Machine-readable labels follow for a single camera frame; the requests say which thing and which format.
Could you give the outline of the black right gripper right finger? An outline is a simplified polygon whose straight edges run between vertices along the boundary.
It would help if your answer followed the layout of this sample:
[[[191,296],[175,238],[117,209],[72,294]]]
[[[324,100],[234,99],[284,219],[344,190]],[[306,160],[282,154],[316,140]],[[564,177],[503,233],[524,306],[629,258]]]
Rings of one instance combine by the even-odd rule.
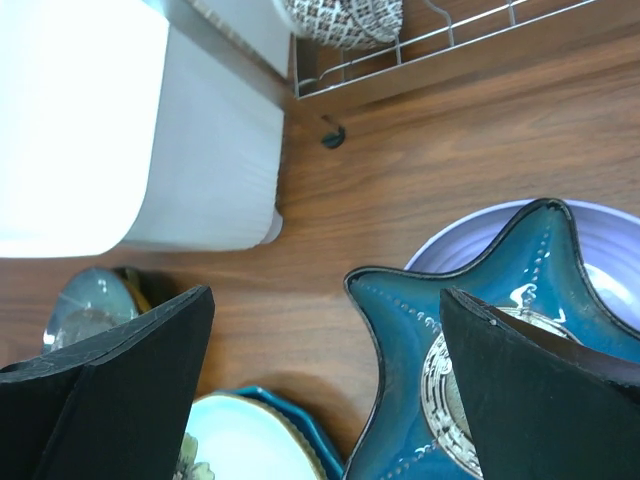
[[[638,363],[455,288],[440,319],[485,478],[638,478]]]

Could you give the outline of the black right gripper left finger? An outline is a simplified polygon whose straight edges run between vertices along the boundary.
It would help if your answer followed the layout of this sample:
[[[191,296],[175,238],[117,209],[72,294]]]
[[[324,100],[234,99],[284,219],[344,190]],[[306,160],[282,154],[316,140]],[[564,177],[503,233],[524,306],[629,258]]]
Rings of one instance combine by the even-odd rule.
[[[215,312],[194,287],[1,370],[4,479],[170,479]]]

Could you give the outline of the mint green floral plate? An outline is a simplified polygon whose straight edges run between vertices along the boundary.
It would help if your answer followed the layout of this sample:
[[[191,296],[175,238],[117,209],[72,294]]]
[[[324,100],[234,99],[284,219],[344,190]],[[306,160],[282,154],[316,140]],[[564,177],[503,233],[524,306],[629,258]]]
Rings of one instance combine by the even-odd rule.
[[[301,431],[274,408],[217,393],[192,404],[175,479],[326,479]]]

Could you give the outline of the blue polka dot plate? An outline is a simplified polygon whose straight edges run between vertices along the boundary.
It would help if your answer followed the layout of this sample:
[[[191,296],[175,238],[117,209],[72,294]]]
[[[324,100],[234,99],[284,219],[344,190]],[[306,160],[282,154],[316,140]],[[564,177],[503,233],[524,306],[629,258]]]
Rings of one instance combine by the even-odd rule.
[[[309,442],[318,456],[327,477],[330,480],[340,480],[342,478],[344,473],[342,457],[326,434],[325,429],[305,409],[257,385],[229,390],[229,393],[259,401],[282,414]]]

